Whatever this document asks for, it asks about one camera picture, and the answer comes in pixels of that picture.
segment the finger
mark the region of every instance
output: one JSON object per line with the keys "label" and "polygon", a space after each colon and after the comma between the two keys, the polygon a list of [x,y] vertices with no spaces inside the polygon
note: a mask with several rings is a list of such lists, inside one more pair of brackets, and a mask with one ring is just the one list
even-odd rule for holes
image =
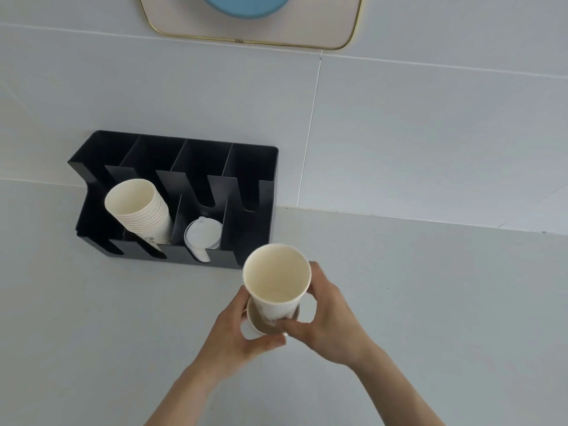
{"label": "finger", "polygon": [[312,280],[309,285],[309,289],[311,289],[312,291],[311,295],[314,296],[314,298],[316,298],[317,300],[317,298],[325,292],[330,281],[323,273],[323,270],[318,262],[311,261],[309,262],[309,265],[312,268]]}
{"label": "finger", "polygon": [[245,308],[249,297],[251,297],[251,295],[248,293],[245,286],[241,286],[227,307],[227,309],[231,311],[231,315],[235,318],[235,320],[243,313],[243,309]]}
{"label": "finger", "polygon": [[283,330],[294,339],[297,339],[298,341],[305,343],[308,347],[311,347],[311,323],[297,322],[296,320],[290,319],[278,320],[275,323],[278,329]]}
{"label": "finger", "polygon": [[265,335],[260,338],[247,340],[245,350],[247,357],[253,359],[259,354],[266,353],[283,345],[286,345],[286,337],[284,335]]}

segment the white plastic lid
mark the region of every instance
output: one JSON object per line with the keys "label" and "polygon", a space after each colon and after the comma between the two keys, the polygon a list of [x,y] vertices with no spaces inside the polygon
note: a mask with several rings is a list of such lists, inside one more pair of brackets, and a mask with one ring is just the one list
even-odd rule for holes
{"label": "white plastic lid", "polygon": [[188,248],[215,249],[221,241],[223,224],[213,218],[199,217],[185,230],[185,243]]}

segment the stack of cup lids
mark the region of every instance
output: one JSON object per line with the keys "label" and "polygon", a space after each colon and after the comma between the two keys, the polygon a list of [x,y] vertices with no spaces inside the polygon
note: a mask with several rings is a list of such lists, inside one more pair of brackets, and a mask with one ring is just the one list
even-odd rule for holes
{"label": "stack of cup lids", "polygon": [[186,228],[183,239],[195,258],[203,263],[211,259],[206,249],[218,249],[223,224],[213,218],[199,217]]}
{"label": "stack of cup lids", "polygon": [[104,206],[129,232],[135,233],[156,249],[168,243],[172,219],[167,204],[152,182],[129,179],[113,187]]}

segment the right hand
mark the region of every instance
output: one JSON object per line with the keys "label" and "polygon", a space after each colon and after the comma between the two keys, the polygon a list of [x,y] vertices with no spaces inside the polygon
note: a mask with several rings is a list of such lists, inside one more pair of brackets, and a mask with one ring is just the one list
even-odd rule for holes
{"label": "right hand", "polygon": [[323,358],[354,368],[374,343],[351,312],[339,288],[327,279],[318,263],[309,264],[312,280],[308,293],[317,301],[314,321],[285,319],[276,324]]}

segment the forearm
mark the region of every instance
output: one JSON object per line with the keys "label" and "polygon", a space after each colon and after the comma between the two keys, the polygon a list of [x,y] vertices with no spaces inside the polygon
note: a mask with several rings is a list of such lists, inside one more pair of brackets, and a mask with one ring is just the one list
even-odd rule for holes
{"label": "forearm", "polygon": [[209,393],[217,380],[195,362],[183,371],[146,426],[189,426],[197,424]]}
{"label": "forearm", "polygon": [[352,367],[386,426],[443,426],[391,358],[372,341]]}

